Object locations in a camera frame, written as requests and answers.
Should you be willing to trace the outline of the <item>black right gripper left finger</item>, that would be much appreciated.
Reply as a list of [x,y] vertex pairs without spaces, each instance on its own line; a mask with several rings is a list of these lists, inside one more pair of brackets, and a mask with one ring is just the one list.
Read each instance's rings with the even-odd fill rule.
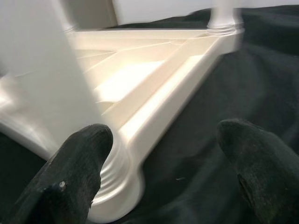
[[73,133],[21,193],[9,224],[85,224],[112,145],[103,124]]

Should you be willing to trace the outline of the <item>white plastic table top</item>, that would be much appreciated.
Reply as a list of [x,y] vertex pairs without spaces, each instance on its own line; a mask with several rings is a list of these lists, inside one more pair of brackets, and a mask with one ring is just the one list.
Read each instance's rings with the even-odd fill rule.
[[0,125],[49,159],[71,133],[104,123],[114,135],[88,218],[109,223],[140,201],[141,166],[155,144],[242,31],[83,31],[70,36],[74,73],[0,79]]

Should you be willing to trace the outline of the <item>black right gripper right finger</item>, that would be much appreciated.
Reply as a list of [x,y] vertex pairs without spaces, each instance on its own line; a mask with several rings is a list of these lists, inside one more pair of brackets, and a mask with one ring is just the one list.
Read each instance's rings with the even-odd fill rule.
[[274,133],[244,120],[220,121],[216,136],[260,223],[299,224],[299,155]]

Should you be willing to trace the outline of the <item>black table cloth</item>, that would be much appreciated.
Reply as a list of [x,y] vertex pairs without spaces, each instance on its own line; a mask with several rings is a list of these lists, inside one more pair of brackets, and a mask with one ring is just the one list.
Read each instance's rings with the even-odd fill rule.
[[[104,224],[259,224],[216,129],[222,120],[245,120],[299,154],[299,6],[240,10],[237,49],[217,60],[144,160],[137,205]],[[210,15],[205,9],[106,30],[207,30]],[[0,224],[47,160],[0,125]],[[87,217],[85,224],[101,223]]]

